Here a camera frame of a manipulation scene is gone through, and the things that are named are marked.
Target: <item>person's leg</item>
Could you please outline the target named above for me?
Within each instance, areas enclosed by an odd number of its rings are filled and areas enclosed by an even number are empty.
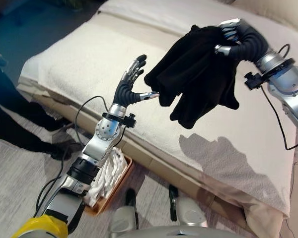
[[[47,154],[59,153],[55,145],[42,141],[39,137],[16,123],[8,114],[0,108],[0,139],[5,140],[20,148],[43,152]]]
[[[18,113],[38,126],[49,131],[59,129],[64,125],[64,120],[55,120],[47,115],[37,103],[29,103],[16,90],[10,79],[0,69],[0,105]]]

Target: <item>black cable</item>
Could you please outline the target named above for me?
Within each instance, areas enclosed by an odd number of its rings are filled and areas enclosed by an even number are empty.
[[[41,189],[41,191],[40,191],[40,193],[39,193],[39,195],[38,195],[38,197],[37,197],[37,199],[36,199],[35,210],[38,210],[38,209],[39,209],[39,202],[40,202],[42,193],[44,192],[44,190],[46,189],[46,187],[47,187],[51,182],[53,182],[54,180],[58,180],[58,179],[60,179],[60,178],[61,178],[61,176],[59,176],[58,178],[53,178],[53,179],[51,179],[50,181],[48,181],[48,182],[43,186],[43,188]]]
[[[48,181],[48,182],[43,186],[43,188],[41,189],[41,191],[40,191],[40,193],[39,193],[39,195],[38,195],[38,197],[37,197],[37,200],[36,200],[35,213],[34,213],[33,217],[36,217],[36,215],[37,215],[38,211],[40,210],[40,208],[41,208],[41,206],[42,206],[42,204],[43,204],[43,202],[44,202],[46,196],[47,196],[48,193],[51,191],[51,189],[52,189],[52,187],[55,185],[56,181],[59,179],[59,177],[60,177],[60,175],[61,175],[61,173],[62,173],[62,171],[63,171],[65,156],[66,156],[66,154],[67,154],[67,152],[68,152],[70,146],[71,146],[71,145],[75,145],[75,144],[76,144],[76,145],[79,145],[78,143],[74,143],[74,142],[73,142],[73,143],[70,143],[70,144],[66,147],[66,150],[65,150],[65,152],[64,152],[64,154],[63,154],[63,156],[62,156],[62,159],[61,159],[61,168],[60,168],[60,170],[59,170],[59,172],[58,172],[58,175],[57,175],[54,179]],[[40,200],[40,198],[41,198],[41,195],[42,195],[43,191],[45,190],[45,188],[46,188],[50,183],[52,183],[52,184],[50,185],[49,189],[46,191],[46,193],[44,194],[44,196],[43,196],[41,202],[39,203],[39,200]]]
[[[281,47],[280,48],[280,50],[278,51],[278,53],[280,53],[284,48],[286,48],[287,47],[287,50],[286,50],[286,52],[285,52],[285,54],[284,54],[284,56],[283,56],[283,58],[285,58],[287,55],[288,55],[288,53],[289,53],[289,51],[290,51],[290,44],[285,44],[283,47]]]
[[[295,145],[295,146],[293,146],[293,147],[291,147],[291,148],[288,148],[288,147],[287,147],[286,136],[285,136],[285,133],[284,133],[284,129],[283,129],[283,127],[282,127],[282,123],[280,122],[278,113],[277,113],[276,109],[274,108],[273,104],[271,103],[271,101],[269,100],[269,98],[268,98],[267,94],[265,93],[263,87],[260,86],[260,88],[261,88],[262,92],[264,93],[265,98],[267,99],[268,103],[269,103],[270,106],[272,107],[272,109],[273,109],[273,111],[274,111],[274,113],[275,113],[275,115],[276,115],[276,117],[277,117],[277,121],[278,121],[278,124],[279,124],[279,127],[280,127],[280,131],[282,132],[282,135],[283,135],[285,149],[286,149],[286,150],[292,150],[292,149],[295,149],[296,147],[298,147],[298,144]]]
[[[126,130],[126,127],[124,127],[123,133],[121,134],[121,137],[120,137],[119,141],[113,147],[117,146],[120,143],[120,141],[122,140],[122,138],[125,134],[125,130]]]
[[[106,111],[108,111],[108,108],[107,108],[107,105],[106,105],[106,102],[105,102],[105,99],[102,97],[102,96],[94,96],[90,99],[88,99],[86,102],[84,102],[81,107],[79,108],[79,110],[77,111],[76,113],[76,116],[75,116],[75,121],[74,121],[74,127],[75,127],[75,133],[76,133],[76,136],[79,140],[79,143],[81,144],[82,147],[85,147],[84,143],[82,142],[82,140],[80,139],[79,137],[79,134],[78,134],[78,127],[77,127],[77,117],[78,117],[78,114],[79,112],[82,110],[82,108],[86,105],[86,103],[90,102],[91,100],[95,99],[95,98],[101,98],[103,100],[103,103],[104,103],[104,106],[105,106],[105,109]]]
[[[294,188],[294,182],[295,182],[295,166],[296,165],[298,165],[298,161],[297,162],[295,162],[294,164],[293,164],[293,182],[292,182],[292,188],[291,188],[291,190],[290,190],[290,196],[289,196],[289,199],[291,199],[292,198],[292,193],[293,193],[293,188]],[[289,227],[289,224],[288,224],[288,220],[286,219],[286,225],[287,225],[287,227],[288,227],[288,230],[293,234],[293,237],[295,238],[295,234],[294,234],[294,232],[293,232],[293,230],[292,229],[290,229],[290,227]]]
[[[287,225],[288,229],[290,230],[290,232],[293,234],[293,237],[295,238],[295,234],[294,234],[293,230],[290,229],[287,219],[286,219],[286,225]]]

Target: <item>black cloth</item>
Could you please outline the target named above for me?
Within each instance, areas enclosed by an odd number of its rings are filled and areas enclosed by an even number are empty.
[[[0,69],[0,105],[27,118],[47,130],[60,128],[53,117],[45,113],[37,103],[29,103],[15,89],[10,79]],[[0,108],[0,139],[34,152],[56,153],[55,145],[43,142],[39,137],[21,127]]]
[[[234,96],[238,62],[214,53],[215,45],[231,46],[218,27],[199,28],[179,39],[163,59],[145,76],[145,83],[160,93],[161,106],[168,107],[182,96],[171,120],[191,129],[204,114],[220,104],[238,109]]]

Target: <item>bed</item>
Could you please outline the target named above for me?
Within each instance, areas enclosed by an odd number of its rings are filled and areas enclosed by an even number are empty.
[[[87,99],[102,95],[112,102],[126,66],[141,54],[149,72],[173,43],[190,30],[242,17],[262,32],[271,46],[290,43],[298,65],[298,33],[269,20],[211,0],[109,0],[88,22],[24,65],[18,89],[74,118]],[[276,118],[259,90],[249,91],[244,75],[256,72],[241,62],[236,75],[237,111],[217,106],[191,130],[171,122],[170,108],[149,100],[128,107],[137,125],[129,129],[123,152],[185,193],[261,238],[275,238],[290,214],[293,151],[286,151]],[[150,89],[139,78],[134,91]],[[271,98],[287,135],[296,128]],[[104,112],[90,102],[78,125],[94,133]]]

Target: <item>pillow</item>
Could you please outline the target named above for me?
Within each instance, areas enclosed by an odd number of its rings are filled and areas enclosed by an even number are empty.
[[[265,16],[298,31],[298,0],[236,0],[232,6]]]

